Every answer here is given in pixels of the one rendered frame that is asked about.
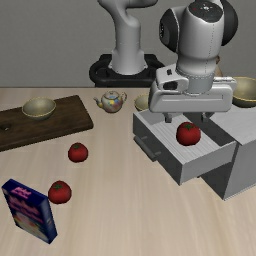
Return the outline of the blue carton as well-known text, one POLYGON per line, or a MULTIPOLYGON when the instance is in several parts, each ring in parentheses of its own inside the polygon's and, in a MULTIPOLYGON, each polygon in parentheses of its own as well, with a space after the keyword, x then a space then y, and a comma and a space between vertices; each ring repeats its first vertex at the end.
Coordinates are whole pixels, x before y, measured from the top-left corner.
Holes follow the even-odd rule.
POLYGON ((57 236, 48 197, 9 179, 2 191, 15 225, 50 244, 57 236))

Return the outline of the grey cabinet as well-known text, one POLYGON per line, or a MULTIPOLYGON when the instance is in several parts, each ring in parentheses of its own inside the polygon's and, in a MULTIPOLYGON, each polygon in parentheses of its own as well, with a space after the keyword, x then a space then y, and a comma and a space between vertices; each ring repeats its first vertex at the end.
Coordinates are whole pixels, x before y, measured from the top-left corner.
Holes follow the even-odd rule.
POLYGON ((227 200, 256 185, 256 107, 232 106, 228 112, 203 119, 201 113, 185 116, 219 146, 234 142, 232 160, 202 175, 202 179, 227 200))

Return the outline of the white patterned teapot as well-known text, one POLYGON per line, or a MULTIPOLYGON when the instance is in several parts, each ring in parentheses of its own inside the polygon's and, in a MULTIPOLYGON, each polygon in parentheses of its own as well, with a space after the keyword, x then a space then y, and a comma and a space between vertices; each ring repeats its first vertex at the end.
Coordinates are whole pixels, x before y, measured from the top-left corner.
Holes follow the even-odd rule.
POLYGON ((107 113, 114 114, 121 110, 127 100, 127 94, 125 92, 119 94, 117 91, 107 91, 102 95, 101 99, 94 97, 94 100, 99 108, 107 113))

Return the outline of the beige bowl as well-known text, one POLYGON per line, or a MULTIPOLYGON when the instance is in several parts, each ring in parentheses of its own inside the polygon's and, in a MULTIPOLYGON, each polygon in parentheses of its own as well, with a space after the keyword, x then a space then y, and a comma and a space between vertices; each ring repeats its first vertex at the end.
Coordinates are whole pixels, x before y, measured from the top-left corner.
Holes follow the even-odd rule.
POLYGON ((144 111, 148 109, 148 94, 141 94, 134 100, 134 106, 137 111, 144 111))
POLYGON ((235 77, 236 89, 233 93, 233 104, 240 108, 256 107, 256 79, 235 77))
POLYGON ((48 119, 56 109, 56 102, 47 97, 36 97, 22 106, 22 113, 32 120, 48 119))

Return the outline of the red tomato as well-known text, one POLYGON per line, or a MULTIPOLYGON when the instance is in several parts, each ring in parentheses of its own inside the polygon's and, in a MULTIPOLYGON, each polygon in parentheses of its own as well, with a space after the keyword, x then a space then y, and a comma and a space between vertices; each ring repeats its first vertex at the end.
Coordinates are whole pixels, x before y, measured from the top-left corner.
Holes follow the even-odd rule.
POLYGON ((183 122, 177 128, 176 139, 183 146, 196 145, 201 139, 201 131, 195 124, 183 122))
POLYGON ((54 182, 48 190, 48 199, 54 204, 67 203, 72 196, 70 186, 64 181, 54 182))
POLYGON ((83 162, 88 158, 89 151, 82 143, 74 143, 68 150, 68 158, 75 163, 83 162))

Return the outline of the grey drawer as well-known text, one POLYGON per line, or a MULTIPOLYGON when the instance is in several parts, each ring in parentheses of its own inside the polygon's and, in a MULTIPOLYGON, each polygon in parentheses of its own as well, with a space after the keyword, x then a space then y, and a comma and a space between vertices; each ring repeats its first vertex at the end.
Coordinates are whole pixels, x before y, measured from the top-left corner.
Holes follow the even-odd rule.
POLYGON ((232 161, 235 140, 213 121, 203 122, 200 113, 185 113, 166 123, 164 116, 149 110, 133 114, 134 141, 152 160, 158 161, 178 185, 232 161), (201 131, 193 146, 177 142, 176 131, 192 122, 201 131))

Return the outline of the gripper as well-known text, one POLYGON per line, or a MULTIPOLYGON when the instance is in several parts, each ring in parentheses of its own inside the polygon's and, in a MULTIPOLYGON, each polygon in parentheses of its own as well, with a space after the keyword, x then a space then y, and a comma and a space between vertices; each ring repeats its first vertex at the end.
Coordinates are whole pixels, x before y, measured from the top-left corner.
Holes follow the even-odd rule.
POLYGON ((215 77, 212 87, 206 90, 205 83, 196 81, 199 88, 189 92, 193 83, 176 72, 176 65, 159 68, 149 93, 151 112, 164 113, 166 123, 173 120, 172 113, 203 112, 202 121, 208 121, 213 112, 226 112, 231 108, 237 82, 232 77, 215 77))

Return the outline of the flat brown board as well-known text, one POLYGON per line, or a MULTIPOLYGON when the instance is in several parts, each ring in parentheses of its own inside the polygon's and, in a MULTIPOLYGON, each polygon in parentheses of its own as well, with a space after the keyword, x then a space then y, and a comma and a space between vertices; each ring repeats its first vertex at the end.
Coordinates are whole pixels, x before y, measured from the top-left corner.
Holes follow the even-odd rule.
POLYGON ((55 102, 53 114, 40 121, 26 117, 21 107, 0 111, 0 152, 93 128, 93 121, 78 95, 55 102))

